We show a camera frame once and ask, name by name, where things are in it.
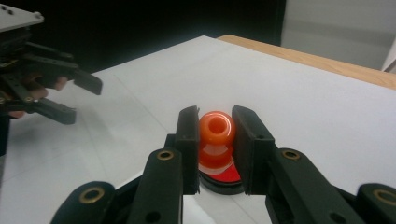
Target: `orange object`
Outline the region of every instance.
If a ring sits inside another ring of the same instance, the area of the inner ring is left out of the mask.
[[[209,175],[221,174],[233,164],[233,119],[224,112],[212,111],[201,117],[199,125],[199,169]]]

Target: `screw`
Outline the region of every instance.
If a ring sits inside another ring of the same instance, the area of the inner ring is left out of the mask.
[[[33,98],[31,96],[27,96],[27,97],[25,97],[25,101],[26,102],[32,102]]]
[[[39,13],[39,12],[34,12],[33,14],[35,15],[36,19],[41,19],[42,18],[41,13]]]

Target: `wooden surface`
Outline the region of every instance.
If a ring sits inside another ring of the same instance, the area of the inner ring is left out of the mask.
[[[254,49],[262,53],[270,54],[296,63],[302,63],[322,70],[333,72],[346,77],[356,78],[378,86],[396,90],[396,76],[390,73],[381,72],[371,68],[361,67],[355,64],[342,63],[319,57],[300,51],[285,49],[262,42],[245,39],[234,35],[224,35],[219,40],[239,45],[248,49]]]

